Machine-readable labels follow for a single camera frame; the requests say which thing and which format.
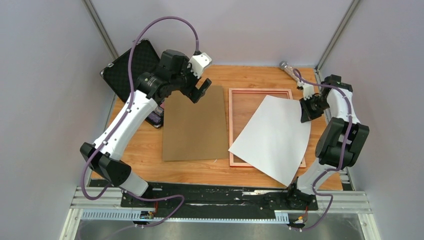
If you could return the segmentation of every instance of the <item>black case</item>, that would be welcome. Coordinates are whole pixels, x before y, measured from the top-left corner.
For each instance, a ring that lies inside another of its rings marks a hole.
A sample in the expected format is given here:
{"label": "black case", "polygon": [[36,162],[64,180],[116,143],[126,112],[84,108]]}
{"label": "black case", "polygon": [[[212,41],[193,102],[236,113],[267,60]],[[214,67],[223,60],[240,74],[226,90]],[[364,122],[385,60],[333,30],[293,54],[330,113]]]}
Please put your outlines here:
{"label": "black case", "polygon": [[[123,102],[130,97],[130,83],[128,82],[130,50],[100,72],[101,77]],[[132,81],[135,82],[141,74],[152,70],[159,63],[159,60],[160,58],[150,41],[147,39],[141,40],[135,47],[132,56]]]}

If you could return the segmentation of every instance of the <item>wooden frame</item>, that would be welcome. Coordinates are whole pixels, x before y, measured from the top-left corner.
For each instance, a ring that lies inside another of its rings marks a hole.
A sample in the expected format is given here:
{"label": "wooden frame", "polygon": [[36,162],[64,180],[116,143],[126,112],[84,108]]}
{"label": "wooden frame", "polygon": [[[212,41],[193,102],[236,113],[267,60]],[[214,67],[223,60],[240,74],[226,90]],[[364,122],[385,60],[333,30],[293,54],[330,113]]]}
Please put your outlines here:
{"label": "wooden frame", "polygon": [[[231,146],[234,142],[234,111],[233,111],[233,94],[264,94],[272,95],[286,95],[287,99],[293,99],[292,91],[290,89],[274,89],[274,88],[230,88],[228,89],[228,120],[229,120],[229,145]],[[235,162],[235,156],[231,152],[229,153],[229,165],[231,167],[248,167],[253,168],[247,162]],[[299,168],[306,168],[305,158],[302,159]]]}

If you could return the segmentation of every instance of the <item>wooden table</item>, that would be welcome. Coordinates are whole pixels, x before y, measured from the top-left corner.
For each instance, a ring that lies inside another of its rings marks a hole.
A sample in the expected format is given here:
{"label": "wooden table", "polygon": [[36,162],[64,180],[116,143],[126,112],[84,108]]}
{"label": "wooden table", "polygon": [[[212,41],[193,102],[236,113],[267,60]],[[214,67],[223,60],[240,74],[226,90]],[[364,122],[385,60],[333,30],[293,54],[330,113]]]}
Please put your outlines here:
{"label": "wooden table", "polygon": [[[312,68],[301,68],[302,76],[316,81]],[[296,82],[277,67],[213,65],[203,74],[213,85],[222,85],[225,96],[225,113],[228,130],[228,88],[267,88],[291,89],[293,99],[303,97],[296,89]],[[116,101],[111,121],[123,107]],[[324,116],[311,123],[308,147],[306,149],[306,168],[297,171],[302,175],[315,160],[315,147],[326,127]],[[162,129],[156,129],[143,122],[128,144],[122,160],[146,181],[231,185],[246,187],[283,187],[283,185],[253,167],[230,167],[229,159],[162,161]],[[338,173],[331,176],[322,186],[323,190],[342,190]]]}

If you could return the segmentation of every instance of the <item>perforated metal strip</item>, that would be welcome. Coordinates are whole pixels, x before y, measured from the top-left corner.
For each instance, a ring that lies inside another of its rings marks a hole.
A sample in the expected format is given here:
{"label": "perforated metal strip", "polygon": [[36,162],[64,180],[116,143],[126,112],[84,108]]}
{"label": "perforated metal strip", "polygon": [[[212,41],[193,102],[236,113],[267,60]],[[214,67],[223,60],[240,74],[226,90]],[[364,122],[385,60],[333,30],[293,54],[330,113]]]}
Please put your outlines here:
{"label": "perforated metal strip", "polygon": [[[81,220],[118,220],[118,221],[145,221],[157,222],[162,217],[154,219],[140,219],[139,210],[111,210],[111,209],[85,209]],[[276,212],[274,219],[225,219],[225,218],[181,218],[171,217],[168,222],[187,223],[258,223],[258,224],[288,224],[289,215],[283,212]]]}

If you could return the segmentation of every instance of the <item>gray wall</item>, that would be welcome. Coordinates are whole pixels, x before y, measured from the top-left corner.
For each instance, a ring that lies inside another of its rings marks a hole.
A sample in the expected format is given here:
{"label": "gray wall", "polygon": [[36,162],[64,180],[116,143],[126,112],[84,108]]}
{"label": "gray wall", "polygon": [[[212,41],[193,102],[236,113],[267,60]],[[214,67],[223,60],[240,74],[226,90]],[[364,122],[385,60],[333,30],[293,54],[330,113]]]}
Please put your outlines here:
{"label": "gray wall", "polygon": [[[200,50],[214,64],[316,65],[351,0],[92,0],[119,54],[156,18],[174,15],[196,28]],[[193,54],[184,23],[168,20],[146,37],[165,49]]]}
{"label": "gray wall", "polygon": [[80,0],[2,1],[0,34],[0,239],[56,240],[79,147],[107,120],[111,57]]}
{"label": "gray wall", "polygon": [[351,169],[383,240],[423,239],[424,1],[365,0],[323,73],[353,85],[370,135]]}

